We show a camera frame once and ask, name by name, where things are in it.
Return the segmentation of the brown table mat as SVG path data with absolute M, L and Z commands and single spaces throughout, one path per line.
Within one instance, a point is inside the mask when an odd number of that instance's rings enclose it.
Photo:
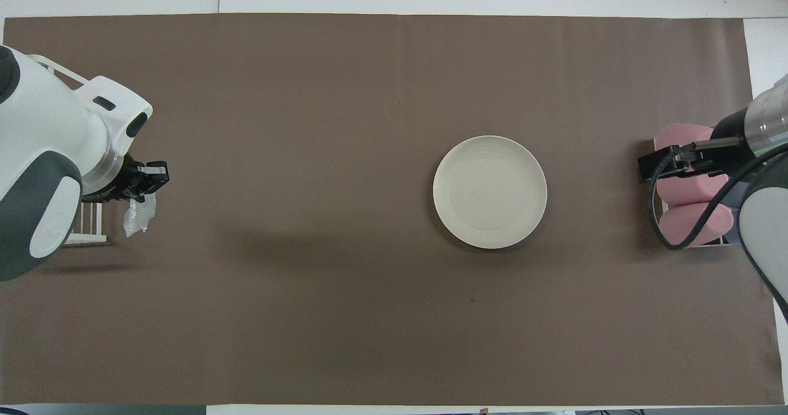
M 155 218 L 0 284 L 0 403 L 782 403 L 771 294 L 737 247 L 668 251 L 639 156 L 751 101 L 738 19 L 16 18 L 4 44 L 154 112 Z M 543 221 L 468 246 L 442 157 L 501 135 Z

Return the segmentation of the clear plastic wrap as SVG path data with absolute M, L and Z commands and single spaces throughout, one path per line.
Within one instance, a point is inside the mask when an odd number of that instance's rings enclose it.
M 143 201 L 129 200 L 129 208 L 124 214 L 123 229 L 126 238 L 138 232 L 146 232 L 152 218 L 156 215 L 156 195 L 154 193 L 142 196 Z

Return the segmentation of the white cup rack wooden bar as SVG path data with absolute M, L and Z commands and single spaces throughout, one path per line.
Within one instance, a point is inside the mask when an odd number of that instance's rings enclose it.
M 678 155 L 677 160 L 681 163 L 681 171 L 667 177 L 693 177 L 703 174 L 708 174 L 709 176 L 728 176 L 724 172 L 690 171 L 683 163 L 685 160 L 684 158 Z M 739 208 L 736 204 L 737 195 L 738 189 L 734 187 L 732 191 L 721 199 L 717 206 L 715 206 L 709 219 L 707 219 L 706 224 L 701 228 L 698 236 L 690 243 L 690 247 L 731 246 L 731 244 L 737 243 L 737 238 L 734 236 L 734 227 L 737 224 L 739 215 Z M 672 244 L 678 244 L 689 235 L 693 226 L 698 219 L 701 218 L 702 213 L 709 203 L 711 203 L 711 201 L 707 203 L 670 207 L 659 198 L 659 195 L 656 193 L 656 184 L 654 185 L 656 221 L 662 235 Z

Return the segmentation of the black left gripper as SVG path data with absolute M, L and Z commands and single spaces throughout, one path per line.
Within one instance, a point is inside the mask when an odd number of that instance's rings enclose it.
M 109 201 L 145 202 L 144 196 L 150 195 L 151 188 L 161 188 L 169 181 L 166 161 L 151 161 L 143 164 L 132 156 L 124 156 L 120 171 L 101 190 L 82 196 L 84 203 L 107 203 Z

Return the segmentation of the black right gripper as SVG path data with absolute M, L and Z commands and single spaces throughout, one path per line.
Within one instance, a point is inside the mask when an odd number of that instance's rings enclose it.
M 736 172 L 755 159 L 745 133 L 746 110 L 729 115 L 714 126 L 711 145 L 701 150 L 680 154 L 690 171 Z M 681 171 L 675 151 L 678 147 L 664 147 L 638 158 L 638 183 L 650 182 L 659 166 L 657 178 Z

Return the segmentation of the cream round plate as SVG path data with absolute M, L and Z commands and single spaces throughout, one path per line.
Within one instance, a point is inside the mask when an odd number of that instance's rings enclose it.
M 459 241 L 505 249 L 529 238 L 543 221 L 548 182 L 526 147 L 501 135 L 478 135 L 442 157 L 432 199 L 440 221 Z

